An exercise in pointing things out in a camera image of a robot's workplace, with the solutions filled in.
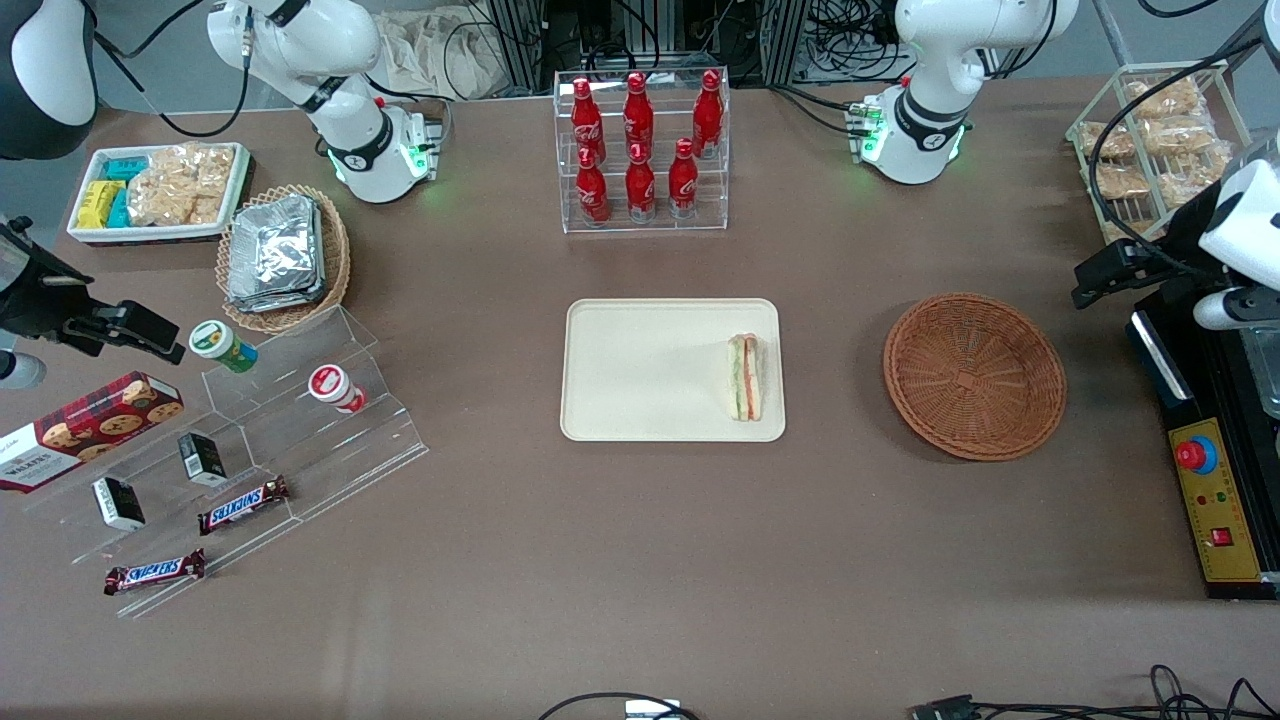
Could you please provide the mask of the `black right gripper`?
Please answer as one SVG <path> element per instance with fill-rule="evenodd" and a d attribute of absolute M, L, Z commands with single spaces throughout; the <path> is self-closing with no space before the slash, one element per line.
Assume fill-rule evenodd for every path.
<path fill-rule="evenodd" d="M 3 218 L 1 328 L 28 340 L 46 340 L 99 357 L 106 346 L 129 347 L 179 365 L 186 348 L 179 327 L 132 300 L 95 309 L 88 287 L 95 278 L 78 272 L 29 240 L 28 217 Z"/>

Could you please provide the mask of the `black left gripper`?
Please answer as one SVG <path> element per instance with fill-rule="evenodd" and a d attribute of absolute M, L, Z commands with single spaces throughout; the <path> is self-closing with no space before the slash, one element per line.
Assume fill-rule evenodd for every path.
<path fill-rule="evenodd" d="M 1160 283 L 1155 292 L 1158 297 L 1199 297 L 1240 287 L 1240 277 L 1199 245 L 1217 208 L 1221 184 L 1220 179 L 1215 181 L 1180 206 L 1157 243 L 1158 249 L 1189 266 L 1189 270 L 1152 270 L 1156 259 L 1142 246 L 1135 242 L 1112 242 L 1075 266 L 1073 306 L 1087 309 L 1102 297 Z"/>

